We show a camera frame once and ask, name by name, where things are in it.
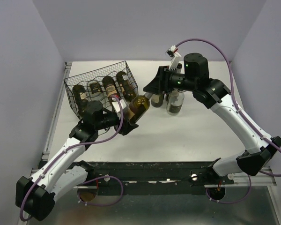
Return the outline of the dark bottle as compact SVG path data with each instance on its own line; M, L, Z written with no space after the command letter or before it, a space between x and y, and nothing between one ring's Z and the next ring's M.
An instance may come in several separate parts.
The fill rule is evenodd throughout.
M161 95L153 95L151 97L151 105L153 107L159 108L163 105L163 101L164 101L164 93L162 93Z

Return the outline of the clear bottle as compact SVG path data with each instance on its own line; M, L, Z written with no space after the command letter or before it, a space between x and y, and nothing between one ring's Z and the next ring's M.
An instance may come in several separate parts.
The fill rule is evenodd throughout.
M177 115L181 111L182 105L184 103L185 95L179 90L172 91L167 98L166 110L169 115Z

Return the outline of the olive bottle tan label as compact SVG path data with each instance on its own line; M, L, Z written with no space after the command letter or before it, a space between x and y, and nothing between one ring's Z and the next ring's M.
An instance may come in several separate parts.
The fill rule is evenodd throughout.
M118 72L116 74L116 79L125 100L129 102L133 101L133 99L136 97L136 93L127 73L124 71Z

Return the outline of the dark bottle label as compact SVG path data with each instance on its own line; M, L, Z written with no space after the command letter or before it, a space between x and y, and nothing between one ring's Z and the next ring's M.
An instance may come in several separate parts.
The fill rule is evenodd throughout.
M116 84L111 76L104 77L102 83L109 101L112 101L113 96L116 96L117 98L120 97Z
M86 91L83 85L77 84L73 87L73 95L77 105L80 107L86 106L89 102L87 100Z

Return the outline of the dark bottle front label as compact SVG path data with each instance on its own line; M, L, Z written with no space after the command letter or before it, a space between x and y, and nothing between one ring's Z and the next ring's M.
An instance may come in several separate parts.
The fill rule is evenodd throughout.
M73 95L77 105L80 107L86 106L89 102L87 100L86 91L83 85L77 84L73 87Z

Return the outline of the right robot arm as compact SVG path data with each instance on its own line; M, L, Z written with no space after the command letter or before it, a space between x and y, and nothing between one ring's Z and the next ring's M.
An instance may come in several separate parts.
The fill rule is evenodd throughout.
M244 152L215 160L206 172L210 183L218 183L229 173L258 174L277 152L276 148L281 147L281 138L272 137L261 129L238 103L233 102L230 89L222 81L209 77L208 60L200 53L187 54L184 69L181 74L168 66L160 66L144 92L159 95L174 90L190 91L237 135L245 147Z

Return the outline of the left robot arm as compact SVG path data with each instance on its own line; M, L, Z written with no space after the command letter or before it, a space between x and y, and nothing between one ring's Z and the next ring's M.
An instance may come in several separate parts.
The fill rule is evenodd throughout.
M125 100L113 97L113 111L100 101L90 101L84 115L72 129L61 149L29 178L22 176L16 183L15 204L20 208L20 220L44 220L55 203L70 189L79 184L90 185L94 173L87 163L70 165L91 145L98 144L98 132L117 126L116 133L125 135L129 123L124 119L128 106Z

